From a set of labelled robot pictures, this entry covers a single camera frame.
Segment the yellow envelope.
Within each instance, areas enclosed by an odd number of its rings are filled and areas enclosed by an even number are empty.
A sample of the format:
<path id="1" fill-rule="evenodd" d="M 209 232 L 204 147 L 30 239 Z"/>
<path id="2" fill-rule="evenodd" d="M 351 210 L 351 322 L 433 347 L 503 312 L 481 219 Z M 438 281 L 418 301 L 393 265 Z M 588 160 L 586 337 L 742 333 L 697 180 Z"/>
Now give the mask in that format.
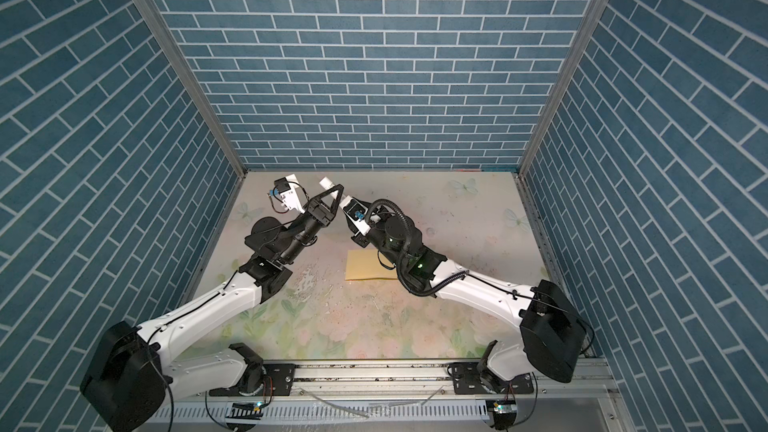
<path id="1" fill-rule="evenodd" d="M 396 280 L 394 266 L 379 257 L 376 249 L 359 249 L 347 252 L 345 280 Z"/>

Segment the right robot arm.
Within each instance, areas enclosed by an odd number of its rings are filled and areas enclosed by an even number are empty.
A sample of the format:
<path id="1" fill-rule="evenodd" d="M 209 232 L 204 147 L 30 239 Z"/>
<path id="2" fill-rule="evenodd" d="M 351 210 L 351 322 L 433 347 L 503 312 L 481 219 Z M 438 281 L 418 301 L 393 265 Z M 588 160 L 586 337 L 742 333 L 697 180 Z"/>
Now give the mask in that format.
<path id="1" fill-rule="evenodd" d="M 535 372 L 572 381 L 590 328 L 555 283 L 514 284 L 458 264 L 424 245 L 413 220 L 388 199 L 347 197 L 342 208 L 353 241 L 386 258 L 407 292 L 469 306 L 517 333 L 512 342 L 493 339 L 487 345 L 476 366 L 485 389 L 500 393 L 516 377 Z"/>

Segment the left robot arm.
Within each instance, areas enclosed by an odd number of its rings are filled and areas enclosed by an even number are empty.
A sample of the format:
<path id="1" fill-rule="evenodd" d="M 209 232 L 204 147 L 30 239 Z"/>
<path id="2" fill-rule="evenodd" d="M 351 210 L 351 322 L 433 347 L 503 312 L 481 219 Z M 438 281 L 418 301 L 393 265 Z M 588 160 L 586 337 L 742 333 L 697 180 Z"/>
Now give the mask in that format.
<path id="1" fill-rule="evenodd" d="M 133 431 L 162 406 L 212 390 L 273 397 L 263 358 L 244 343 L 198 359 L 179 357 L 220 325 L 275 296 L 298 255 L 335 219 L 342 185 L 326 182 L 323 192 L 300 204 L 294 182 L 278 183 L 288 187 L 281 198 L 298 217 L 288 223 L 259 219 L 245 239 L 253 254 L 229 279 L 155 319 L 139 325 L 121 321 L 103 333 L 80 391 L 111 430 Z"/>

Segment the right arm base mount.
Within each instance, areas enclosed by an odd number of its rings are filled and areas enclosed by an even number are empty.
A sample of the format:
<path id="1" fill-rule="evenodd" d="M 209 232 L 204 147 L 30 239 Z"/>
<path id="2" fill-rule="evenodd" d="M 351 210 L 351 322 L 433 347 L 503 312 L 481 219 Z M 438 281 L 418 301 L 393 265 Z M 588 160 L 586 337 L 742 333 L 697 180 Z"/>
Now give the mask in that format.
<path id="1" fill-rule="evenodd" d="M 530 374 L 522 374 L 504 381 L 480 366 L 477 361 L 452 362 L 447 365 L 447 374 L 456 395 L 480 394 L 532 394 L 535 391 Z"/>

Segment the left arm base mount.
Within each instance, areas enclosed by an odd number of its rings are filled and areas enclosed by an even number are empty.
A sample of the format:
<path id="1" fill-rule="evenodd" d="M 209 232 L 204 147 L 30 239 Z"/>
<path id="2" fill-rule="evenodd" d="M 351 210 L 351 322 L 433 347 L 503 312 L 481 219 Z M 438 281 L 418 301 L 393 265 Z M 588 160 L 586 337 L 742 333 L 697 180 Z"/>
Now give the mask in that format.
<path id="1" fill-rule="evenodd" d="M 292 363 L 266 363 L 259 369 L 249 367 L 243 378 L 232 387 L 209 391 L 213 397 L 289 396 L 293 387 L 296 365 Z"/>

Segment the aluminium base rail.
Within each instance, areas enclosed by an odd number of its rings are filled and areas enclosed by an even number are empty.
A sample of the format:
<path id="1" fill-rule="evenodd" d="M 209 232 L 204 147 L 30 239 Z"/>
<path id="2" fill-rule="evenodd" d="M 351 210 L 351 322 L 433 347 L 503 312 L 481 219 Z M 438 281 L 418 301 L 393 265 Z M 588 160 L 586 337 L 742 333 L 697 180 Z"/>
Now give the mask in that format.
<path id="1" fill-rule="evenodd" d="M 405 360 L 405 361 L 299 361 L 289 396 L 270 400 L 256 397 L 213 397 L 209 392 L 176 400 L 175 408 L 184 402 L 252 402 L 266 408 L 275 401 L 319 400 L 325 403 L 347 401 L 417 401 L 417 400 L 483 400 L 489 412 L 487 421 L 465 420 L 484 431 L 632 431 L 634 425 L 618 386 L 602 359 L 582 359 L 573 379 L 559 383 L 540 374 L 531 375 L 532 394 L 456 395 L 446 368 L 452 362 L 470 360 Z M 446 430 L 464 421 L 421 421 Z M 162 430 L 180 430 L 186 424 L 150 424 L 135 430 L 158 426 Z M 257 431 L 269 426 L 207 423 L 217 430 Z"/>

